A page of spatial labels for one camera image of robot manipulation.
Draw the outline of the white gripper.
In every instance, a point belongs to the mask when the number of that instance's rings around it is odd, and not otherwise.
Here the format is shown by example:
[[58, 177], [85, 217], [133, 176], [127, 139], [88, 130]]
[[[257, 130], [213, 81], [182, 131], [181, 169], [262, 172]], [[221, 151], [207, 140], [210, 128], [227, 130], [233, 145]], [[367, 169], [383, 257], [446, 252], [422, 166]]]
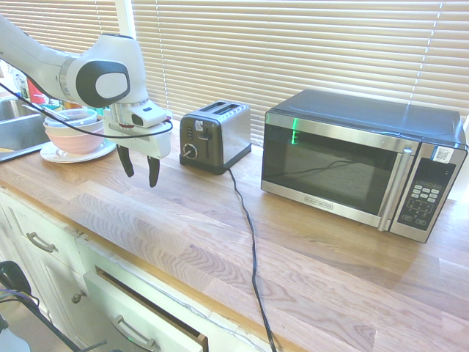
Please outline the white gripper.
[[103, 115], [103, 131], [107, 139], [117, 144], [121, 165], [128, 177], [134, 176], [129, 150], [135, 150], [147, 156], [149, 166], [149, 186], [155, 187], [160, 173], [160, 160], [171, 152], [170, 131], [172, 124], [164, 121], [150, 128], [135, 125], [122, 127], [113, 121], [111, 112]]

